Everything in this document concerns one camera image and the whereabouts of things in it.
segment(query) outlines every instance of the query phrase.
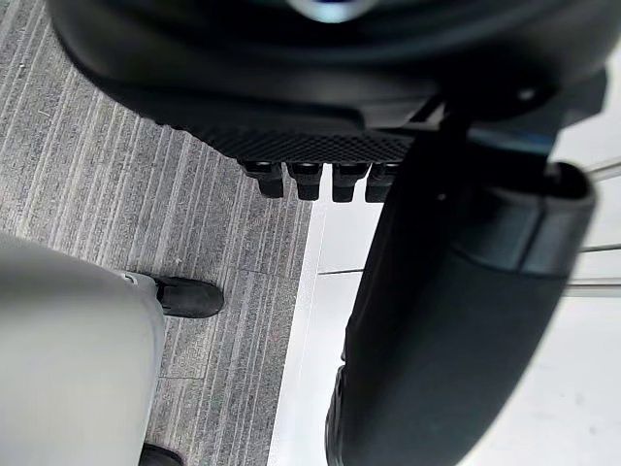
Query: person's leg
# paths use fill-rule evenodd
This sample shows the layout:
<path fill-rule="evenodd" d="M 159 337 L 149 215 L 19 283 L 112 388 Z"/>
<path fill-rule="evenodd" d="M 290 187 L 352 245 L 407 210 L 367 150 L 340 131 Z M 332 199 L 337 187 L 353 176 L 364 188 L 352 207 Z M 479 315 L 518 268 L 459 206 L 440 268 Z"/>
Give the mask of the person's leg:
<path fill-rule="evenodd" d="M 0 236 L 0 464 L 138 464 L 164 336 L 149 280 Z"/>

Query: striped carpet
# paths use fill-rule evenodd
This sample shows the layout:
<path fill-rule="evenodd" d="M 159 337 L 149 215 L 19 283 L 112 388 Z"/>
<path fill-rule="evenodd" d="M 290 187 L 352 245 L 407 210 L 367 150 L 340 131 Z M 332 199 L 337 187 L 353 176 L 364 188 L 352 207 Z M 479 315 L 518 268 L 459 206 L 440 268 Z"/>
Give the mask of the striped carpet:
<path fill-rule="evenodd" d="M 189 465 L 264 465 L 311 205 L 290 181 L 261 198 L 236 162 L 103 96 L 44 7 L 0 0 L 0 229 L 223 286 L 220 316 L 168 319 L 148 439 Z"/>

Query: floor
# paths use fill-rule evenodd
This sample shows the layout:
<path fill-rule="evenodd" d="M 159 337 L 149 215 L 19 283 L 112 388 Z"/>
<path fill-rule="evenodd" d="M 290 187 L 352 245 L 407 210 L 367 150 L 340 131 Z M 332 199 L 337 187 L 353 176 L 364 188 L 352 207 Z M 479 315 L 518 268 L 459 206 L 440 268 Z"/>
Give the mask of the floor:
<path fill-rule="evenodd" d="M 219 284 L 167 320 L 148 439 L 193 465 L 267 463 L 311 204 L 141 120 L 76 73 L 42 0 L 0 4 L 0 229 L 107 267 Z"/>
<path fill-rule="evenodd" d="M 325 416 L 344 328 L 381 213 L 381 205 L 364 202 L 362 182 L 351 204 L 333 203 L 331 179 L 327 167 L 310 217 L 269 466 L 326 463 Z"/>

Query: white floor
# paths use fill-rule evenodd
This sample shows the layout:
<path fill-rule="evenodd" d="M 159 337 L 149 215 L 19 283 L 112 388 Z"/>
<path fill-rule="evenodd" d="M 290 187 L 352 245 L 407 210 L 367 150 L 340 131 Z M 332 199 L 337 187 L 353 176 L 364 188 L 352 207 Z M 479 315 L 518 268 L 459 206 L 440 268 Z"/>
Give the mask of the white floor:
<path fill-rule="evenodd" d="M 568 130 L 554 158 L 585 167 L 621 155 L 621 53 L 608 111 Z M 315 203 L 269 466 L 325 466 L 324 421 L 381 206 Z M 621 243 L 621 183 L 603 184 L 588 246 Z M 576 279 L 621 278 L 621 251 L 583 254 Z M 522 383 L 463 466 L 621 464 L 621 296 L 566 297 Z"/>

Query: textured plastic surface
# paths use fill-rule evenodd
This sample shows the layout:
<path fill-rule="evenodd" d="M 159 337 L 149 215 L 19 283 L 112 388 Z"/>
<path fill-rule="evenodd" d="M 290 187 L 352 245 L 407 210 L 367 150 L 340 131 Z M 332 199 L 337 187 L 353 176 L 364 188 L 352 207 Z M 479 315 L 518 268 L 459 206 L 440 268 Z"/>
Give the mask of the textured plastic surface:
<path fill-rule="evenodd" d="M 411 136 L 379 130 L 432 95 L 518 115 L 598 73 L 621 33 L 617 0 L 384 2 L 345 24 L 282 2 L 49 0 L 49 11 L 115 100 L 250 161 L 400 161 Z"/>

